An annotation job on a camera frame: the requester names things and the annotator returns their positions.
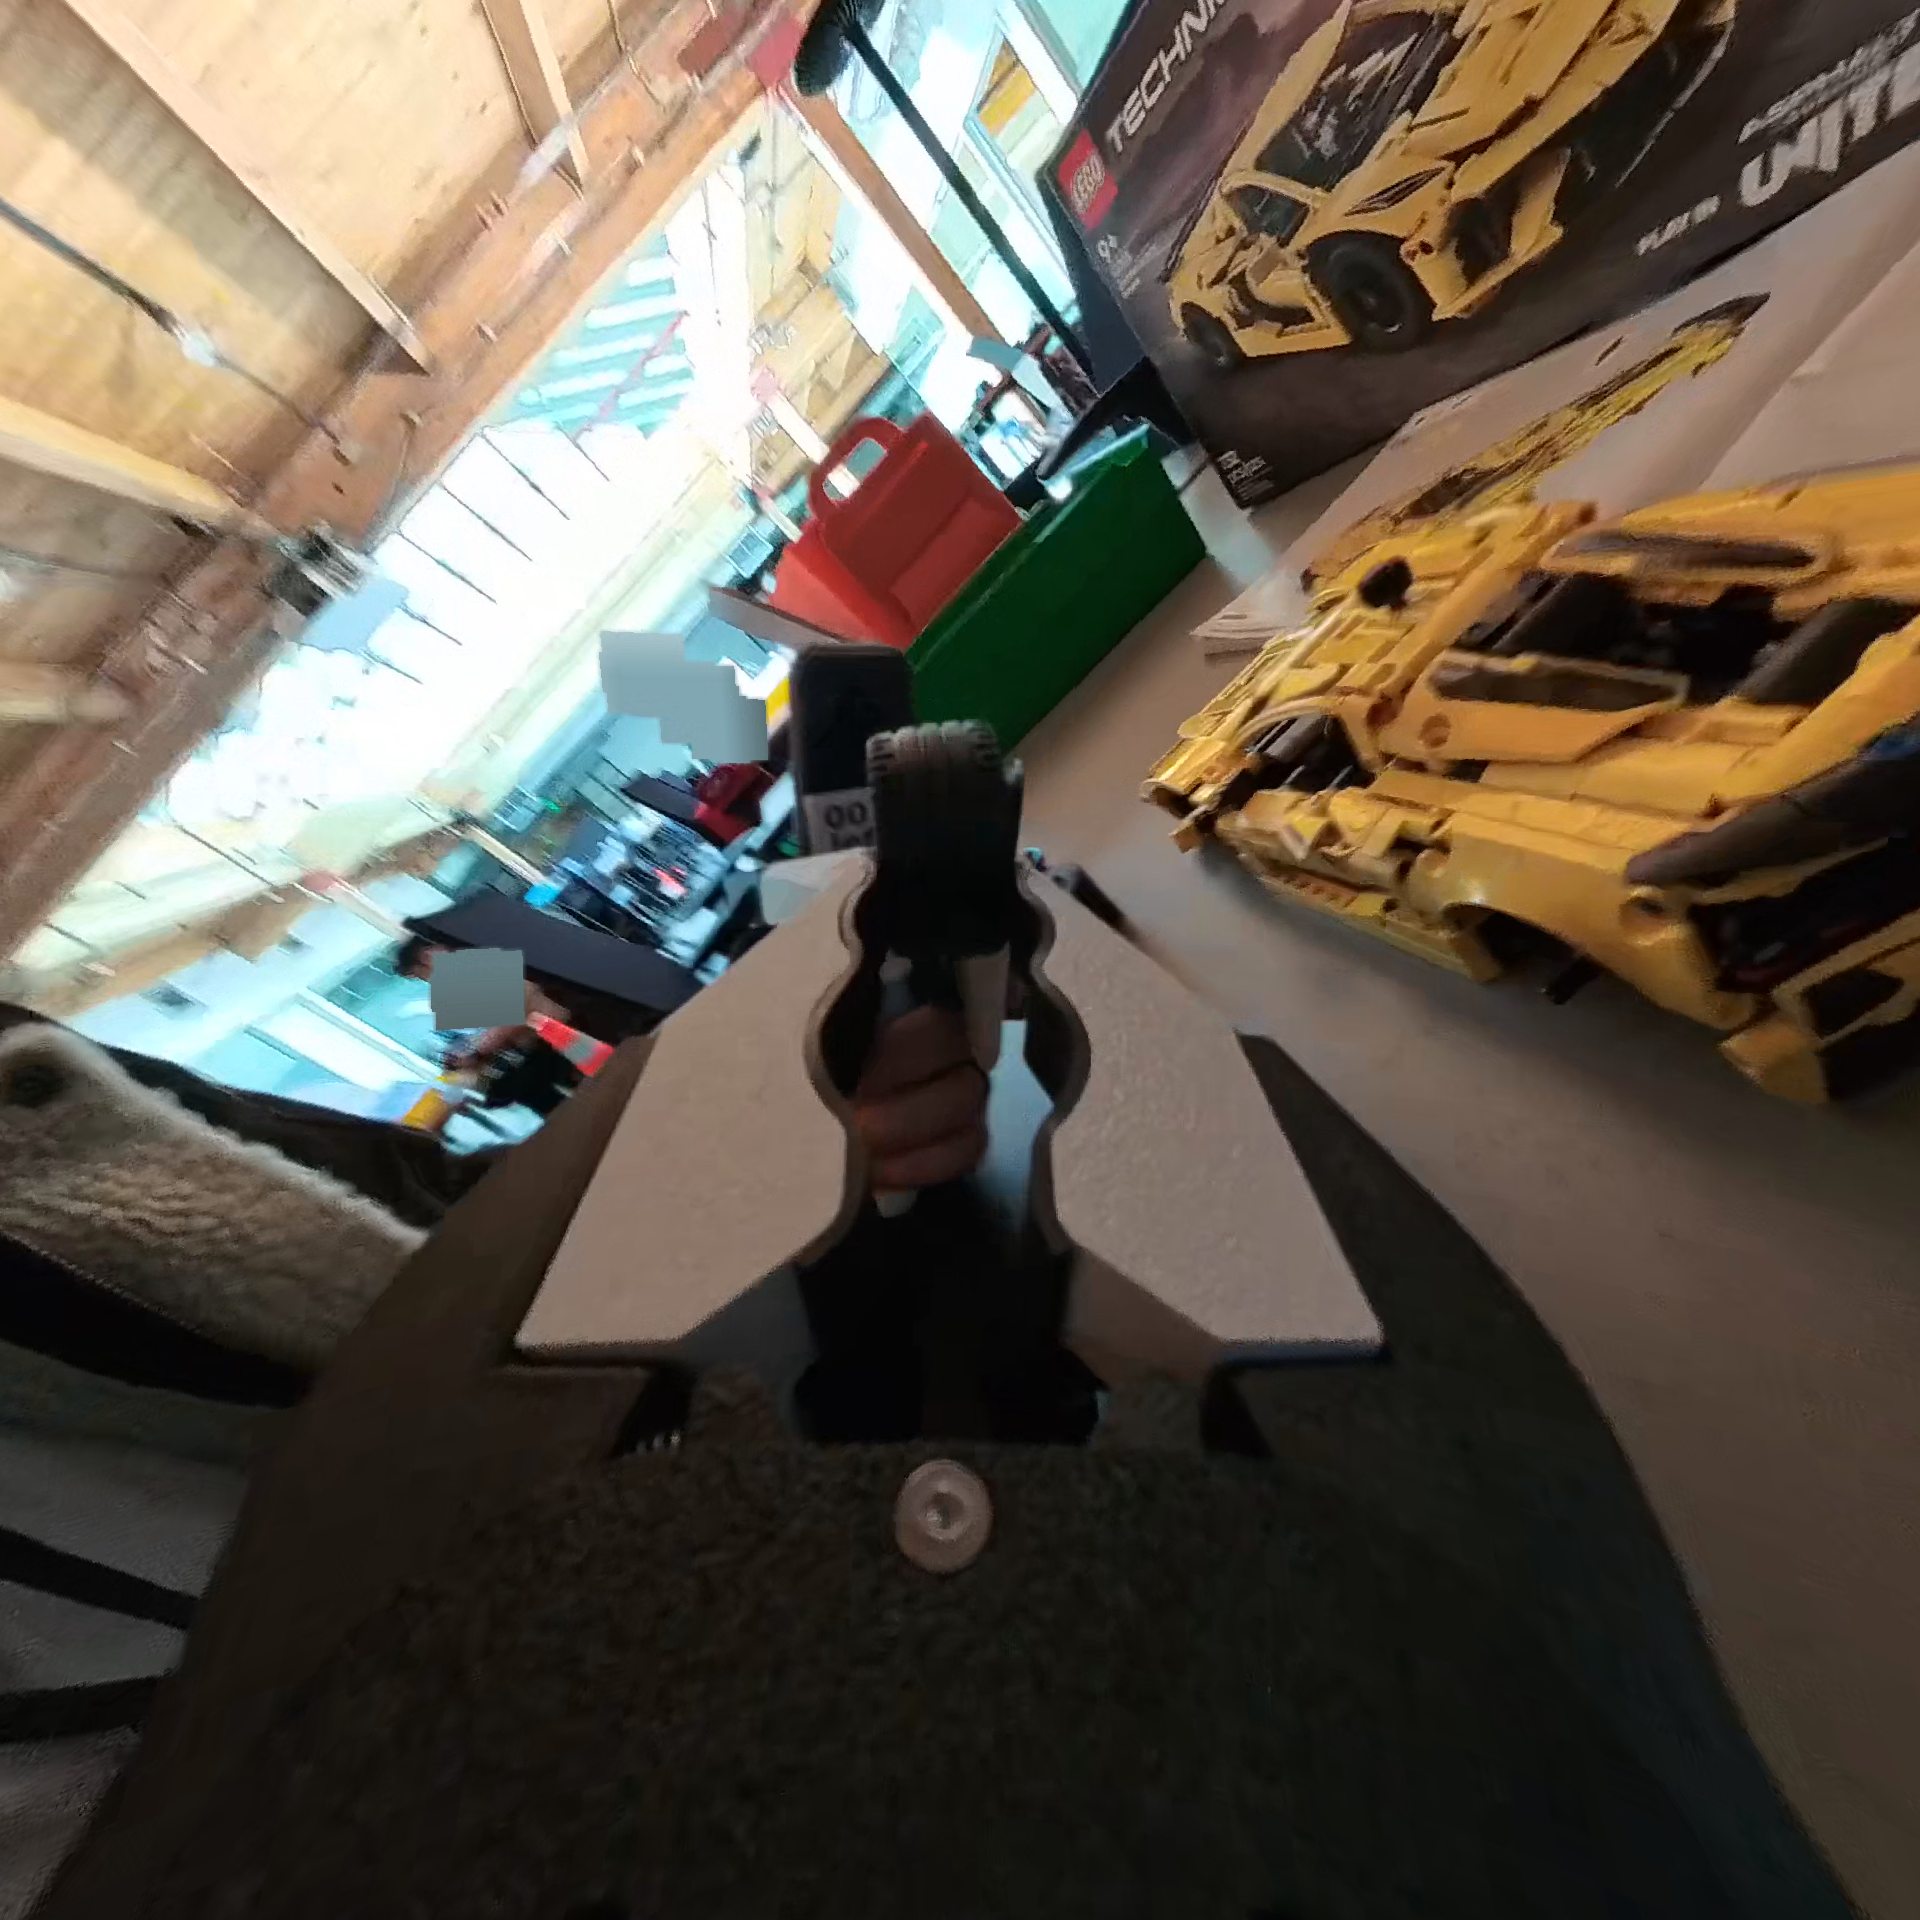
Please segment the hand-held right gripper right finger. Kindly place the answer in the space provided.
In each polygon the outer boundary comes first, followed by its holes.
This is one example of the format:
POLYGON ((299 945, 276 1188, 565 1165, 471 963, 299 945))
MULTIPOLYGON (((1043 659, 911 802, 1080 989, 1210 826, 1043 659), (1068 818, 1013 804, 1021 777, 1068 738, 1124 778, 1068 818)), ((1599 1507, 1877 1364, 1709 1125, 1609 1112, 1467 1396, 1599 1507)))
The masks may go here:
POLYGON ((1094 1433, 1199 1445, 1247 1375, 1373 1364, 1379 1309, 1250 1042, 1056 877, 1023 873, 1023 1063, 1046 1092, 1030 1205, 1094 1433))

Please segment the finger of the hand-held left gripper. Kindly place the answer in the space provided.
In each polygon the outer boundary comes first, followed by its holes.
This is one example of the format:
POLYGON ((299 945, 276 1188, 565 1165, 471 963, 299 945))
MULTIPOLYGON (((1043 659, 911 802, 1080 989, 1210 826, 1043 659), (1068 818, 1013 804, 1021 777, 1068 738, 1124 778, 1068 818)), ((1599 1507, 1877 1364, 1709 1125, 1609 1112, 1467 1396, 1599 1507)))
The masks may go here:
POLYGON ((870 853, 815 853, 776 862, 760 873, 760 919, 787 924, 803 909, 840 887, 848 875, 863 875, 870 853))

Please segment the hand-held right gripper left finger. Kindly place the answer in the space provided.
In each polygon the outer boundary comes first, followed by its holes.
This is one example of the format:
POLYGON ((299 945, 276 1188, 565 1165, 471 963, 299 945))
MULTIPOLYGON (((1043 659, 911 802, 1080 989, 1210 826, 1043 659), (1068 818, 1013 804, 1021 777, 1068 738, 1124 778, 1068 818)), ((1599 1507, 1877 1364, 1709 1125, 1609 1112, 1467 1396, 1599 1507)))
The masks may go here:
POLYGON ((540 1375, 750 1375, 819 1438, 803 1278, 858 1225, 870 1152, 854 1095, 881 1020, 862 932, 871 862, 815 894, 661 1024, 607 1148, 515 1334, 540 1375))

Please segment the black toy car tyre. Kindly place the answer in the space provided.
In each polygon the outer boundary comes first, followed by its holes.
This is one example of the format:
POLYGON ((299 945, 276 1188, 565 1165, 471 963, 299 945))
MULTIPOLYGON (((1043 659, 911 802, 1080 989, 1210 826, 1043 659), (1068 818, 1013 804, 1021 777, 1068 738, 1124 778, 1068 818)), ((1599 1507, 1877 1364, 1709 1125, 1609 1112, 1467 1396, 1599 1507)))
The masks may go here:
POLYGON ((944 722, 870 740, 874 884, 909 963, 994 957, 1016 935, 1023 773, 994 726, 944 722))

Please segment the yellow toy brick car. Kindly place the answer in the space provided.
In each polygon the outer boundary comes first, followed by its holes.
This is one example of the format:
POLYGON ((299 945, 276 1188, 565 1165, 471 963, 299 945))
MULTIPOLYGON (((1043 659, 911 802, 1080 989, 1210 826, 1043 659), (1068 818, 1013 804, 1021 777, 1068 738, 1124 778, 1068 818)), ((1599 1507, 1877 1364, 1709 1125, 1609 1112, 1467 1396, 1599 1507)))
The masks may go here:
POLYGON ((1918 1063, 1918 463, 1398 532, 1140 795, 1444 972, 1556 957, 1858 1095, 1918 1063))

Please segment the grey desk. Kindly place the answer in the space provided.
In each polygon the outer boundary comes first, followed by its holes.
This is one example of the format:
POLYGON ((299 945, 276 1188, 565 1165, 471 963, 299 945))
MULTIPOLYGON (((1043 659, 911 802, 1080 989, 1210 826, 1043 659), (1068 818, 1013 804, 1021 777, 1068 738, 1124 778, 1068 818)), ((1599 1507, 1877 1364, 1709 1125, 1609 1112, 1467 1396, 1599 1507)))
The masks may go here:
POLYGON ((1918 1092, 1776 1103, 1615 989, 1477 989, 1178 853, 1140 778, 1232 664, 1193 624, 1364 456, 1244 516, 1025 751, 1041 848, 1274 1038, 1493 1254, 1595 1393, 1741 1711, 1871 1917, 1918 1916, 1918 1092))

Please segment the person's left hand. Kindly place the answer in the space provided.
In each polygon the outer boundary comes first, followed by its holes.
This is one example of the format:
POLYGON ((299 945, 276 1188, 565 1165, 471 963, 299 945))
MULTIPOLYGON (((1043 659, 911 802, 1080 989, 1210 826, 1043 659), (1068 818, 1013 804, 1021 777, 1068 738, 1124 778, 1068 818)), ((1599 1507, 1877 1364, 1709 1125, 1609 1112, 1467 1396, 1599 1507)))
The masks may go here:
POLYGON ((878 1200, 940 1188, 987 1148, 991 1078, 966 1024, 917 1007, 878 1029, 854 1089, 854 1119, 878 1200))

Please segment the green plastic bin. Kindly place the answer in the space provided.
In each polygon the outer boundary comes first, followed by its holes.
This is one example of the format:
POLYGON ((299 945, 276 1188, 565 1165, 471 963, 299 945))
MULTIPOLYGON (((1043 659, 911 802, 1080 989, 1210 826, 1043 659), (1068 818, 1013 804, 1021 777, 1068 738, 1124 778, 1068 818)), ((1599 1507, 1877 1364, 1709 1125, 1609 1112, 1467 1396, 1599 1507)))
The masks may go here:
POLYGON ((1148 428, 1034 511, 909 650, 913 718, 1017 748, 1208 551, 1148 428))

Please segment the toy car set box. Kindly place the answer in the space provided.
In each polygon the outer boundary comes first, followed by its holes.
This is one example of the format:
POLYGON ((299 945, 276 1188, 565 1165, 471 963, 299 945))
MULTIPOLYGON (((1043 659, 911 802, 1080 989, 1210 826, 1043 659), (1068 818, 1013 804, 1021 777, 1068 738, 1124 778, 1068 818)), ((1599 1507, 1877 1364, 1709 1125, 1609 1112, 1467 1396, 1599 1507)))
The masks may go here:
POLYGON ((1259 507, 1915 140, 1915 4, 1144 4, 1043 185, 1259 507))

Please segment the brown fleece-lined jacket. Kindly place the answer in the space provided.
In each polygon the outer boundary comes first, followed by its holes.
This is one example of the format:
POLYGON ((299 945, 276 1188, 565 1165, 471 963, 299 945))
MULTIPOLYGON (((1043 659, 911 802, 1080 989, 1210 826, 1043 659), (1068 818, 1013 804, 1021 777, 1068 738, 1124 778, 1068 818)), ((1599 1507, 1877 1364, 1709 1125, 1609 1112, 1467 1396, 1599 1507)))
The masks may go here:
POLYGON ((444 1170, 396 1129, 6 1020, 4 1359, 290 1408, 440 1225, 444 1170))

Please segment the large car print booklet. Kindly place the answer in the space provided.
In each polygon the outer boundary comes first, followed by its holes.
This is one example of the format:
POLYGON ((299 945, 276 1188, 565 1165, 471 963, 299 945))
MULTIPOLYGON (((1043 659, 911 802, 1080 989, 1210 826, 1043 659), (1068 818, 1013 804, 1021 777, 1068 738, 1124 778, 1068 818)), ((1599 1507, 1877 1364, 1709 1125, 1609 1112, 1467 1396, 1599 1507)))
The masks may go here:
POLYGON ((1259 583, 1190 631, 1204 660, 1247 660, 1360 555, 1526 498, 1600 434, 1716 368, 1765 291, 1679 295, 1417 414, 1259 583))

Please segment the grey shirt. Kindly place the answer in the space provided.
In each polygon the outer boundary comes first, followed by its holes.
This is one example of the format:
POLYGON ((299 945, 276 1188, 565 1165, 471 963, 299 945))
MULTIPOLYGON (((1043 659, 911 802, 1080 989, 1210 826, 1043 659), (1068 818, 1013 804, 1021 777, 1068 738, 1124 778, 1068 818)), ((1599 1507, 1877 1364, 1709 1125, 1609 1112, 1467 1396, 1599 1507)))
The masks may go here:
POLYGON ((4 1916, 34 1917, 131 1763, 312 1370, 131 1381, 4 1348, 4 1916))

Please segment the wheel picture instruction booklet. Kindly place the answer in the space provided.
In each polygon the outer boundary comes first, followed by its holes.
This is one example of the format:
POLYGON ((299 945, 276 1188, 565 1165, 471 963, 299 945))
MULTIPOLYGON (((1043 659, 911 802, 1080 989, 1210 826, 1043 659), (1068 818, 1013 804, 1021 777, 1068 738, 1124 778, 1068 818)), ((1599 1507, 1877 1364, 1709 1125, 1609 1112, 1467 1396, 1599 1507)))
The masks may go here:
POLYGON ((1763 480, 1918 459, 1918 247, 1789 374, 1752 440, 1763 480))

